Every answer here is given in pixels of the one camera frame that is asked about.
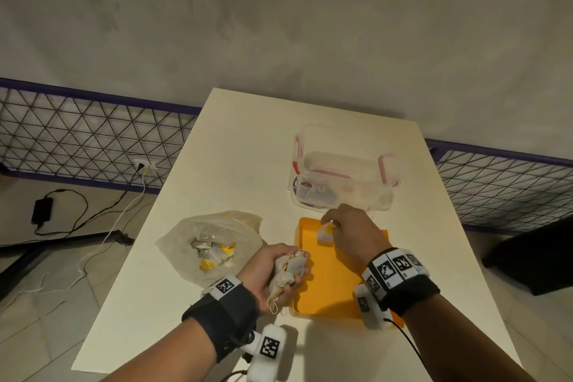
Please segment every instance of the power outlet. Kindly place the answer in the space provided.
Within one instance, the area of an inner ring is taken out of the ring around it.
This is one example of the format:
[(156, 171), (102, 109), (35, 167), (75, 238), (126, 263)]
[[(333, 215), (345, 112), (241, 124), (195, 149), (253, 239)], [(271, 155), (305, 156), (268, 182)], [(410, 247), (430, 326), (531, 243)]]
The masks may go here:
[(145, 171), (146, 169), (157, 169), (155, 167), (155, 162), (154, 161), (150, 161), (147, 157), (145, 156), (134, 156), (131, 157), (131, 161), (133, 161), (133, 164), (135, 166), (135, 169), (139, 169), (139, 167), (141, 165), (143, 165), (143, 168), (141, 168), (142, 171)]

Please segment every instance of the orange tray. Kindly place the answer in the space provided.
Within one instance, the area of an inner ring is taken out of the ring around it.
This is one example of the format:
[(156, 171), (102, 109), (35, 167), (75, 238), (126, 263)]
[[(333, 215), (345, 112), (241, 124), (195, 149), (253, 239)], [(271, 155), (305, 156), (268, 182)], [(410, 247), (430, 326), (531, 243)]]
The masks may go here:
[[(311, 276), (295, 294), (293, 310), (298, 314), (319, 315), (333, 319), (362, 319), (354, 298), (354, 289), (363, 282), (362, 263), (350, 259), (334, 243), (316, 239), (320, 221), (301, 218), (296, 229), (295, 244), (311, 254)], [(388, 232), (381, 230), (386, 238)], [(396, 314), (392, 318), (400, 326), (404, 322)]]

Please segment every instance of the clear plastic bag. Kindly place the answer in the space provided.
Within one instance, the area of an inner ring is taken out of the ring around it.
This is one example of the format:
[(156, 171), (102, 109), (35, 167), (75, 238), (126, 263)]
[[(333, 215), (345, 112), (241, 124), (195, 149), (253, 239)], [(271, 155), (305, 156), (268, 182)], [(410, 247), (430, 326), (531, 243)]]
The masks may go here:
[[(226, 275), (236, 275), (262, 246), (258, 234), (262, 218), (235, 210), (181, 220), (155, 244), (177, 273), (187, 281), (207, 287)], [(194, 240), (235, 245), (233, 257), (207, 272), (200, 269)]]

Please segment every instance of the gray wall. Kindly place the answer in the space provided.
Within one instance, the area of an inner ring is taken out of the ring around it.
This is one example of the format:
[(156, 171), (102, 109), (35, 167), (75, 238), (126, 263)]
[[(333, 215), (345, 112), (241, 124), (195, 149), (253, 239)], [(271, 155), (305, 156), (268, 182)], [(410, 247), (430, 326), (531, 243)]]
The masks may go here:
[(573, 0), (0, 0), (0, 76), (201, 106), (225, 87), (573, 158)]

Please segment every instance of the wire mesh panel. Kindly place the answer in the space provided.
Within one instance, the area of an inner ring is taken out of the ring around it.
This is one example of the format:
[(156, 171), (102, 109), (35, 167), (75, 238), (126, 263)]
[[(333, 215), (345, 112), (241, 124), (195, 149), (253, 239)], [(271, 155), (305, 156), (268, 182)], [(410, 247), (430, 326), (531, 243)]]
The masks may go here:
[(144, 157), (157, 167), (146, 184), (160, 188), (197, 113), (99, 101), (104, 94), (81, 92), (88, 96), (0, 87), (1, 163), (13, 172), (141, 184), (132, 181), (133, 157)]
[(573, 214), (573, 167), (456, 150), (437, 167), (462, 224), (516, 233)]

